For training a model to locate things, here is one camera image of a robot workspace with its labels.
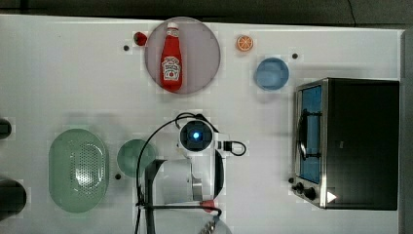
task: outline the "toaster oven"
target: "toaster oven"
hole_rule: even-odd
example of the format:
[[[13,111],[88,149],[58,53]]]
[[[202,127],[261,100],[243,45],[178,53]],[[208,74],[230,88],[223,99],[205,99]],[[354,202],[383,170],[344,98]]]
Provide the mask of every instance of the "toaster oven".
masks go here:
[[[323,209],[396,210],[399,82],[325,78],[295,98],[294,194]]]

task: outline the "green colander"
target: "green colander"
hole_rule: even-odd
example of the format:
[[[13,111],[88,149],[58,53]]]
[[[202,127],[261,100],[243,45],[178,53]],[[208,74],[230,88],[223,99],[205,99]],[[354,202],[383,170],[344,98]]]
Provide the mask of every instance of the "green colander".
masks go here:
[[[109,157],[103,142],[87,130],[59,135],[49,152],[49,192],[70,213],[95,207],[109,183]]]

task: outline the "black cable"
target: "black cable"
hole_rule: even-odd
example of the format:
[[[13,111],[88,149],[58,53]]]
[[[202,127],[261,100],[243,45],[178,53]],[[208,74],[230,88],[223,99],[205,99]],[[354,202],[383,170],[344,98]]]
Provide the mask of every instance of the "black cable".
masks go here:
[[[189,210],[189,209],[205,209],[218,212],[217,216],[221,216],[222,211],[219,208],[215,207],[204,207],[204,206],[145,206],[145,209],[148,210],[164,210],[164,209],[181,209],[181,210]]]
[[[350,12],[352,13],[353,22],[355,23],[355,24],[353,25],[353,27],[356,27],[356,18],[355,18],[355,14],[354,14],[354,12],[353,12],[352,2],[351,2],[350,0],[347,0],[347,1],[349,2],[349,5],[350,5]]]
[[[229,142],[231,142],[231,143],[237,143],[237,144],[240,144],[240,145],[242,145],[243,146],[243,148],[244,148],[244,151],[242,152],[242,153],[239,153],[239,154],[237,154],[237,153],[234,153],[234,151],[231,149],[231,153],[232,154],[234,154],[235,156],[243,156],[243,155],[245,155],[245,153],[246,153],[246,146],[245,146],[245,144],[243,144],[242,142],[239,142],[239,141],[233,141],[233,140],[230,140]]]
[[[184,117],[179,117],[179,115],[183,115],[183,114],[189,114],[189,115],[193,115],[192,116],[184,116]],[[176,118],[166,122],[163,126],[159,127],[154,133],[152,133],[152,135],[146,140],[145,144],[143,144],[142,148],[140,149],[140,153],[139,153],[139,157],[137,158],[137,165],[136,165],[136,193],[137,193],[137,206],[143,206],[145,205],[145,201],[143,199],[143,194],[142,194],[142,189],[139,185],[139,166],[140,166],[140,160],[142,158],[142,154],[143,151],[146,148],[146,145],[148,145],[149,141],[152,139],[152,137],[158,133],[158,131],[160,131],[161,129],[163,129],[165,126],[169,125],[170,123],[175,122],[177,124],[177,121],[180,119],[186,119],[186,118],[195,118],[195,115],[192,113],[181,113],[178,116],[176,116]],[[134,229],[134,233],[137,234],[137,230],[138,230],[138,226],[139,226],[139,220],[140,220],[140,208],[138,208],[138,218],[136,219],[136,227]]]
[[[176,116],[176,118],[175,118],[175,126],[176,126],[176,128],[178,128],[178,129],[180,129],[180,126],[179,126],[179,124],[178,124],[177,118],[180,118],[182,115],[189,115],[188,117],[194,117],[194,118],[196,118],[195,114],[190,113],[190,112],[183,112],[183,113],[178,114],[178,116]]]

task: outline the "white tabletop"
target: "white tabletop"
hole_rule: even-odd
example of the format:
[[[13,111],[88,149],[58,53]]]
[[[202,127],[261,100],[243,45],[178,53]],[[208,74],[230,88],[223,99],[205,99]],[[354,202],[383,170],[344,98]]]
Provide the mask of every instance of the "white tabletop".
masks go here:
[[[220,132],[247,143],[244,157],[227,159],[217,199],[233,233],[397,233],[397,212],[320,210],[293,195],[287,180],[294,87],[325,77],[398,80],[402,31],[208,23],[220,44],[218,73],[204,90],[178,96],[150,79],[144,50],[132,41],[159,23],[0,16],[0,116],[14,127],[0,141],[0,174],[29,193],[20,214],[0,222],[0,233],[132,233],[134,180],[114,178],[117,152],[181,111],[202,112]],[[246,55],[235,49],[240,34],[255,40]],[[290,70],[286,86],[273,93],[252,80],[268,57],[284,59]],[[49,148],[71,128],[90,129],[110,153],[106,196],[85,214],[63,211],[49,195]],[[166,129],[154,144],[173,158],[176,130]]]

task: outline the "pink plate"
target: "pink plate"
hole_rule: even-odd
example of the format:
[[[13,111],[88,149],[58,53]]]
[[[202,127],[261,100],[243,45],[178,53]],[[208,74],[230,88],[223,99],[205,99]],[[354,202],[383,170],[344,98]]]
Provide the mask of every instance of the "pink plate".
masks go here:
[[[168,22],[179,26],[183,83],[177,94],[191,94],[206,85],[218,71],[221,59],[219,44],[213,32],[202,22],[191,18],[172,18],[161,23],[149,36],[145,64],[152,79],[161,86],[160,60]]]

